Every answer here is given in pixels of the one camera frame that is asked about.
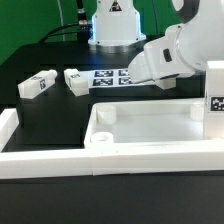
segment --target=black tabletop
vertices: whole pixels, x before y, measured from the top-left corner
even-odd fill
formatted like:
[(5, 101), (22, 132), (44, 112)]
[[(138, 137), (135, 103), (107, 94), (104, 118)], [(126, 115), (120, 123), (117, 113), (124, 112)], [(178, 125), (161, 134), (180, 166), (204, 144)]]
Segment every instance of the black tabletop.
[[(126, 68), (137, 53), (94, 53), (75, 42), (18, 49), (0, 67), (0, 110), (16, 107), (20, 120), (3, 153), (82, 148), (98, 102), (204, 95), (202, 75), (177, 79), (177, 87), (165, 91), (156, 86), (91, 89), (75, 97), (65, 85), (67, 68)], [(17, 85), (49, 69), (58, 71), (56, 84), (34, 100), (20, 99)], [(2, 224), (220, 224), (224, 177), (217, 171), (0, 180), (0, 203)]]

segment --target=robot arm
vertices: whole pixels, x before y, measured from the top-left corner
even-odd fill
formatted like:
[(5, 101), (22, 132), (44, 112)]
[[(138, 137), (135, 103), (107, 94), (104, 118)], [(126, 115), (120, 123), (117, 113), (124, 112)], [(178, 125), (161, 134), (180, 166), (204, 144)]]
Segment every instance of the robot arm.
[(207, 61), (224, 59), (223, 0), (172, 0), (183, 22), (148, 42), (129, 65), (133, 83), (205, 71)]

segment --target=white tray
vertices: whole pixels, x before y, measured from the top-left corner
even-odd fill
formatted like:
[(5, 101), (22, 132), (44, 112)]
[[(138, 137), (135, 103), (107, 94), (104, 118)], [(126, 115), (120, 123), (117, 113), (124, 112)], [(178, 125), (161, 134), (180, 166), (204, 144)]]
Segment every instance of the white tray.
[[(95, 104), (85, 137), (85, 147), (92, 148), (91, 136), (97, 132), (110, 132), (114, 145), (142, 145), (171, 143), (203, 139), (203, 122), (190, 118), (190, 106), (196, 99), (160, 100), (141, 102), (114, 102)], [(102, 125), (97, 121), (97, 108), (113, 105), (117, 122)]]

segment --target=green wall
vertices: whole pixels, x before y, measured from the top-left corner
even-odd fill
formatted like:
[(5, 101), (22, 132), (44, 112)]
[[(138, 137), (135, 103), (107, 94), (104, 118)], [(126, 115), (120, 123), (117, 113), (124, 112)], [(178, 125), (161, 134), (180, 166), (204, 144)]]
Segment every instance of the green wall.
[[(170, 0), (154, 0), (161, 34), (171, 25), (178, 23)], [(87, 16), (96, 10), (96, 0), (83, 0)], [(142, 32), (156, 34), (151, 0), (134, 0), (141, 14)], [(76, 0), (61, 0), (64, 23), (77, 21)], [(0, 0), (0, 64), (18, 47), (38, 42), (47, 32), (61, 25), (57, 0)], [(66, 36), (74, 40), (75, 36)], [(61, 37), (49, 41), (61, 41)]]

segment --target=white block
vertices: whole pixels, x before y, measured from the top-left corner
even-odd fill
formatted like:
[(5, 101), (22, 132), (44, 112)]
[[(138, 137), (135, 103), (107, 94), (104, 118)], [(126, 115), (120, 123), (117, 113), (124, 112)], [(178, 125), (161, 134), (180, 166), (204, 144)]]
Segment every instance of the white block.
[(33, 99), (55, 84), (55, 70), (41, 71), (18, 85), (21, 98)]
[(0, 115), (0, 152), (19, 124), (16, 109), (5, 109)]
[(204, 138), (224, 138), (224, 61), (208, 62)]
[(156, 80), (155, 84), (163, 90), (171, 89), (171, 88), (176, 87), (176, 78)]
[(77, 69), (66, 69), (64, 71), (65, 83), (75, 96), (89, 94), (88, 79), (81, 77)]

